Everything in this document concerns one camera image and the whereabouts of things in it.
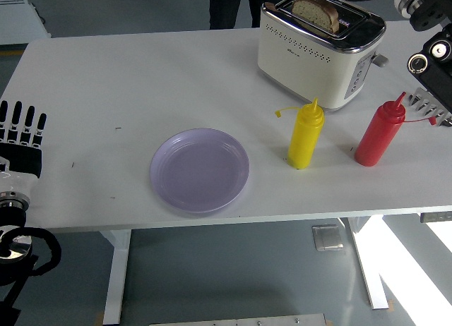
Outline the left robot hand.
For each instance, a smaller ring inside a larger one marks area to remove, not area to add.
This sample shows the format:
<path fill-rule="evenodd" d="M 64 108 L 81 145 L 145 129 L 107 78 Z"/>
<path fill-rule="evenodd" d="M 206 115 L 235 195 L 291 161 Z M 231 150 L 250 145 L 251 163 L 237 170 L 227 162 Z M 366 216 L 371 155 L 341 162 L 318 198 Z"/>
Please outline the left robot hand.
<path fill-rule="evenodd" d="M 42 138 L 47 115 L 35 117 L 29 106 L 22 119 L 23 105 L 13 108 L 1 102 L 1 196 L 29 198 L 42 171 Z"/>

